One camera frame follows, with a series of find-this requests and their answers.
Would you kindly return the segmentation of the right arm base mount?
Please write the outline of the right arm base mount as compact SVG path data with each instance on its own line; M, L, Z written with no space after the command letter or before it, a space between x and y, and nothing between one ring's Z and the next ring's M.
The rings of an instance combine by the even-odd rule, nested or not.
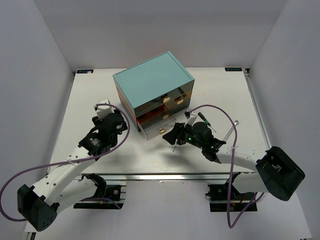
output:
M207 193L211 213L226 213L228 205L229 174L206 174ZM240 213L254 197L254 192L240 193L234 186L230 191L230 212Z

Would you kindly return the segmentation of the clear drawer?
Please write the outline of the clear drawer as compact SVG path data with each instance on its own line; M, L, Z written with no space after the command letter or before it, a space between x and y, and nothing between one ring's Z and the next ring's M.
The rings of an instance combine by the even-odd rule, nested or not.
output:
M163 119L163 115L158 115L147 120L139 120L138 127L149 141L158 135L162 135L159 131L160 128L166 129L167 132L174 127L175 123L176 118L174 116L170 115L170 117Z

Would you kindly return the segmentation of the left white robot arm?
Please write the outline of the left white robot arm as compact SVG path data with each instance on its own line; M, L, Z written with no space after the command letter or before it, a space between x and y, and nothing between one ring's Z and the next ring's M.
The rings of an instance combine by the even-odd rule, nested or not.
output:
M110 111L102 119L93 117L92 121L94 128L64 163L33 185L24 184L17 191L18 212L38 232L47 229L60 212L77 202L106 197L107 184L96 173L82 176L76 185L71 182L116 147L118 136L128 127L119 110Z

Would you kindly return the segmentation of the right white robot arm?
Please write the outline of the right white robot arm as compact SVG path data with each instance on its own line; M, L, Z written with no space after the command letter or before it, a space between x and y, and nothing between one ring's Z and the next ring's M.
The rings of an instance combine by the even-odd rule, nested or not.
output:
M250 173L233 173L227 180L226 195L236 200L244 193L270 193L275 198L288 201L305 179L303 170L280 148L272 146L266 151L227 146L215 138L204 122L193 125L176 123L162 137L170 145L190 144L201 149L210 162L234 164Z

